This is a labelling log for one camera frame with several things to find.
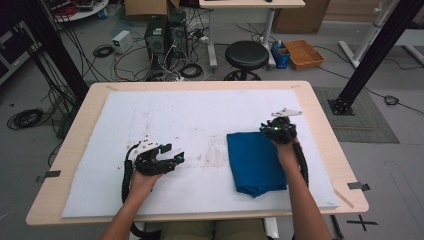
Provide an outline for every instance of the blue cloth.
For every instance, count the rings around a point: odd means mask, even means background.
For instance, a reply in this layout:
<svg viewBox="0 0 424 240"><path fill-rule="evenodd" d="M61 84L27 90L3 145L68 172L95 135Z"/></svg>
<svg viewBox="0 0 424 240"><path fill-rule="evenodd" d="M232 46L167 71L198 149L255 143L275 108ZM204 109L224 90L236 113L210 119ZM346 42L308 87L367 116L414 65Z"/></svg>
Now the blue cloth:
<svg viewBox="0 0 424 240"><path fill-rule="evenodd" d="M227 142L237 192L255 198L268 191L287 189L277 149L262 133L228 134Z"/></svg>

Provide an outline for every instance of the orange basket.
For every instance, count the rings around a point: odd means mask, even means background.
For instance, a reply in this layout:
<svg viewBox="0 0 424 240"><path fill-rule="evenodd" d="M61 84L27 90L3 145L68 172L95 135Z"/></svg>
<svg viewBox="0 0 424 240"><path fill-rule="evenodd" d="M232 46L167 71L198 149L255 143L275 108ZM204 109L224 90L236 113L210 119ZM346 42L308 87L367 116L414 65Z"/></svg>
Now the orange basket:
<svg viewBox="0 0 424 240"><path fill-rule="evenodd" d="M283 43L290 52L290 59L296 70L319 66L325 58L306 40Z"/></svg>

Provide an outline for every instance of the white mat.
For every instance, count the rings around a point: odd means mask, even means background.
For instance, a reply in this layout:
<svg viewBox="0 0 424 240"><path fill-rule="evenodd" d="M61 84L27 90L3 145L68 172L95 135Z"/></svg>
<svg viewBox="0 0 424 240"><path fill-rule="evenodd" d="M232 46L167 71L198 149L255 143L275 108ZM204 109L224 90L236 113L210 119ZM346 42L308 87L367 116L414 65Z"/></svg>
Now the white mat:
<svg viewBox="0 0 424 240"><path fill-rule="evenodd" d="M121 207L123 161L146 135L186 161L161 177L139 214L180 214L290 209L288 191L252 198L237 193L228 162L226 135L258 131L271 112L301 110L292 90L111 92L77 168L63 217L113 216ZM337 198L304 116L290 118L309 167L318 206Z"/></svg>

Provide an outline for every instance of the pants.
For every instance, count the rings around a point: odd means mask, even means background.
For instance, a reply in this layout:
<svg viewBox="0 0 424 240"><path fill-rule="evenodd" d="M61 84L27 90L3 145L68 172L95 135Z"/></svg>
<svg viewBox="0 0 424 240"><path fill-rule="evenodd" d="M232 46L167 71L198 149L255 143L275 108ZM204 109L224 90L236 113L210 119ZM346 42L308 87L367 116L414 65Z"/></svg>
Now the pants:
<svg viewBox="0 0 424 240"><path fill-rule="evenodd" d="M267 240L261 219L165 223L161 240Z"/></svg>

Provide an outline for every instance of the black stool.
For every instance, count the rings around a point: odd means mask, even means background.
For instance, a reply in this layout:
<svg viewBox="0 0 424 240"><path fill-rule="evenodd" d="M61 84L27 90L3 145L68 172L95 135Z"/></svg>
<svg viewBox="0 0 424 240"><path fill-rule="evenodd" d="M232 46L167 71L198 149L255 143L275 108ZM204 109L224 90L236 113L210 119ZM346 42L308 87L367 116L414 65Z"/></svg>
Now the black stool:
<svg viewBox="0 0 424 240"><path fill-rule="evenodd" d="M253 76L251 80L261 78L251 72L262 68L268 62L268 50L262 44L254 41L239 41L231 44L225 51L225 58L231 66L239 70L230 72L224 77L224 81L246 80L247 75Z"/></svg>

